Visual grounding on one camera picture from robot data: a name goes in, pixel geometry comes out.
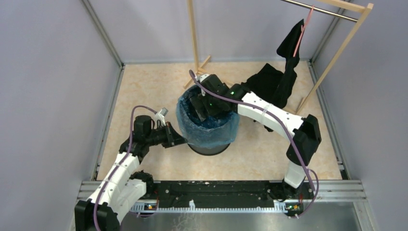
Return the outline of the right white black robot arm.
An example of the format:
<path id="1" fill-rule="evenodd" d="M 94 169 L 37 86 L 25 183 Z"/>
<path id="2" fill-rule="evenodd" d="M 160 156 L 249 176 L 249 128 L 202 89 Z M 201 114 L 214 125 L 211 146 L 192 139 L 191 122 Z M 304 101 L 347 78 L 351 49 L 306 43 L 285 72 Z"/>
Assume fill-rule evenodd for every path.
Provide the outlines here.
<path id="1" fill-rule="evenodd" d="M 198 116 L 216 117 L 234 112 L 259 122 L 290 142 L 286 152 L 289 165 L 283 179 L 282 192 L 288 198 L 299 195 L 304 180 L 312 179 L 308 165 L 321 143 L 318 119 L 313 115 L 302 117 L 286 112 L 241 84 L 229 88 L 217 75 L 197 76 L 192 70 L 189 74 L 201 89 L 192 102 Z"/>

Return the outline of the blue plastic trash bag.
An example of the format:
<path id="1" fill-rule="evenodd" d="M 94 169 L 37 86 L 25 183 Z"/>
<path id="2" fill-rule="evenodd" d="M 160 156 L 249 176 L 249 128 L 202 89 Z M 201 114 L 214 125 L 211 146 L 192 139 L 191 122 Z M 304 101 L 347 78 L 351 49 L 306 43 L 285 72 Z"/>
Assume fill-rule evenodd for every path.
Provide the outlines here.
<path id="1" fill-rule="evenodd" d="M 215 148 L 235 141 L 240 117 L 235 112 L 208 116 L 201 121 L 194 109 L 191 98 L 201 94 L 201 89 L 194 85 L 179 98 L 176 105 L 176 117 L 182 136 L 188 144 L 200 148 Z"/>

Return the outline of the black trash bin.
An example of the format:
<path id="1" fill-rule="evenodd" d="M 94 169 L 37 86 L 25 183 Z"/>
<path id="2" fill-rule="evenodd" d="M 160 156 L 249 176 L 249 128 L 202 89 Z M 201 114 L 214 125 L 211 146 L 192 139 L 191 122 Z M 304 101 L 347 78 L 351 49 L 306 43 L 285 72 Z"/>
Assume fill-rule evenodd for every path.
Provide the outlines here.
<path id="1" fill-rule="evenodd" d="M 203 148 L 203 147 L 198 147 L 198 146 L 194 146 L 191 144 L 188 144 L 188 146 L 197 154 L 203 155 L 203 156 L 214 156 L 214 155 L 218 155 L 222 152 L 224 152 L 226 149 L 228 149 L 228 147 L 230 146 L 229 144 L 225 144 L 225 145 L 220 145 L 217 147 L 213 147 L 213 148 Z"/>

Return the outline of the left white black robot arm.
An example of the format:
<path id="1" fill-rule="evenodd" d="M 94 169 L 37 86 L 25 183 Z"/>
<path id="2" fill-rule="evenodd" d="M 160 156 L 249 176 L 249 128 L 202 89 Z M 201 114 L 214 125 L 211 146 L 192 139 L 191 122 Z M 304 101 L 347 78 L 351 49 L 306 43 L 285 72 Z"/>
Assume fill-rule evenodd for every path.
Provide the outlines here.
<path id="1" fill-rule="evenodd" d="M 154 122 L 148 115 L 135 117 L 129 138 L 121 145 L 106 177 L 86 200 L 77 202 L 74 209 L 76 230 L 120 230 L 134 204 L 154 193 L 152 175 L 137 171 L 150 147 L 170 148 L 187 142 L 170 122 Z"/>

